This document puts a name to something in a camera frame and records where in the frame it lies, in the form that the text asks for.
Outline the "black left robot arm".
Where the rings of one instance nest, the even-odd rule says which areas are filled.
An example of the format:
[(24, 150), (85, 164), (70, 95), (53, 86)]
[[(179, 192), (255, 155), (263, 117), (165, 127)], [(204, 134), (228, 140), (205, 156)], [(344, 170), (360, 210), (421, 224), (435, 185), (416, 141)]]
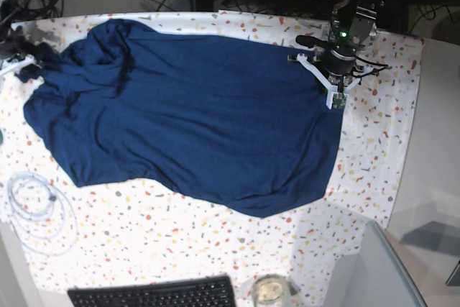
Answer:
[(295, 42), (318, 49), (313, 57), (299, 54), (296, 61), (309, 70), (327, 91), (345, 93), (368, 75), (377, 75), (389, 65), (359, 57), (377, 34), (378, 12), (385, 0), (337, 0), (331, 7), (328, 36), (322, 40), (299, 35)]

